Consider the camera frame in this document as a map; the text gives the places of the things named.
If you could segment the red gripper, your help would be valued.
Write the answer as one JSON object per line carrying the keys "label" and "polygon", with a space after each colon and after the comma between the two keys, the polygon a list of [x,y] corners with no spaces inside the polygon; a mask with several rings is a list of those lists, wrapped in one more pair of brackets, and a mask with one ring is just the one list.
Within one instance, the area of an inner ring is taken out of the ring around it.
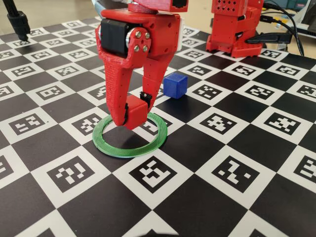
{"label": "red gripper", "polygon": [[[182,19],[176,13],[112,9],[101,12],[95,30],[105,65],[106,103],[117,126],[139,126],[147,120],[162,79],[181,44]],[[128,89],[135,68],[144,68],[141,99]]]}

